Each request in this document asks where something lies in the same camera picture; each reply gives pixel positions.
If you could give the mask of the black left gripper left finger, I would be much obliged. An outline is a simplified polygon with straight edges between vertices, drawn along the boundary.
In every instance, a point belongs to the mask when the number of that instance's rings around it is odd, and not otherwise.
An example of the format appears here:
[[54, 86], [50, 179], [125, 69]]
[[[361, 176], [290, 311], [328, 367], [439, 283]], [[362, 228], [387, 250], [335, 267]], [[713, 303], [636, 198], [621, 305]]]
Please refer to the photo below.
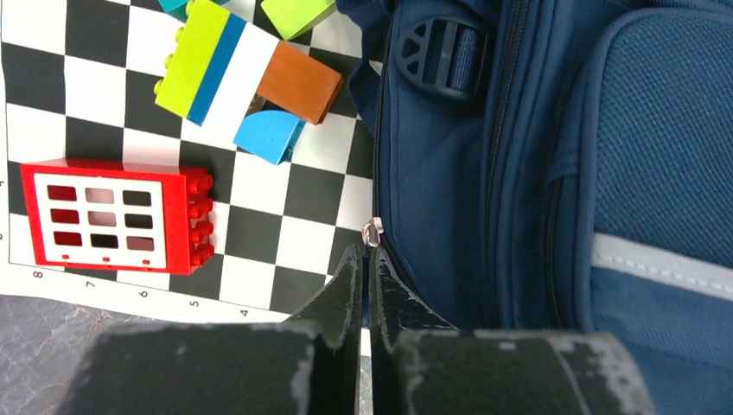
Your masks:
[[312, 334], [308, 371], [292, 383], [301, 414], [358, 412], [362, 283], [362, 250], [350, 246], [330, 281], [285, 320]]

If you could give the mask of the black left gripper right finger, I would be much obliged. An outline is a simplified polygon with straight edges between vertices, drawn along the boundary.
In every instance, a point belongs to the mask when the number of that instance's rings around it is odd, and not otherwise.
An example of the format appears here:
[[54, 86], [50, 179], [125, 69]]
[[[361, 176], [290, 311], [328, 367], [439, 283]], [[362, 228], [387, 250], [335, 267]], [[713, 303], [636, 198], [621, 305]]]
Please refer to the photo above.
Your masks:
[[392, 352], [404, 330], [453, 329], [398, 277], [382, 247], [370, 251], [369, 330], [372, 352], [373, 412], [399, 414], [399, 385]]

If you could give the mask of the navy blue student backpack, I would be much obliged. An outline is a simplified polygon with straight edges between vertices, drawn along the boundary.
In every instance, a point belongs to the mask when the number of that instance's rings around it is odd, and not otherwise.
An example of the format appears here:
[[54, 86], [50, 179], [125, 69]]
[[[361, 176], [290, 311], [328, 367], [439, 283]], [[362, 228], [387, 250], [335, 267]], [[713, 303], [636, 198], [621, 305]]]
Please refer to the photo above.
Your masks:
[[373, 212], [462, 328], [617, 337], [661, 414], [732, 411], [732, 4], [340, 1]]

